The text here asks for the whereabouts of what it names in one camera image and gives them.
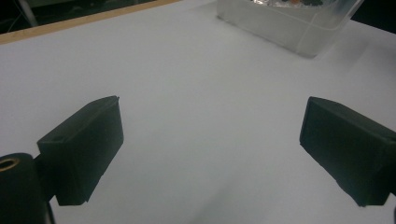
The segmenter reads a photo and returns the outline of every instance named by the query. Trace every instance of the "clear plastic container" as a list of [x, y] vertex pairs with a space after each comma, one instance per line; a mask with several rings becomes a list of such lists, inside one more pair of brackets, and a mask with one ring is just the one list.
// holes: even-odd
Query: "clear plastic container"
[[218, 0], [218, 16], [302, 56], [321, 53], [363, 0]]

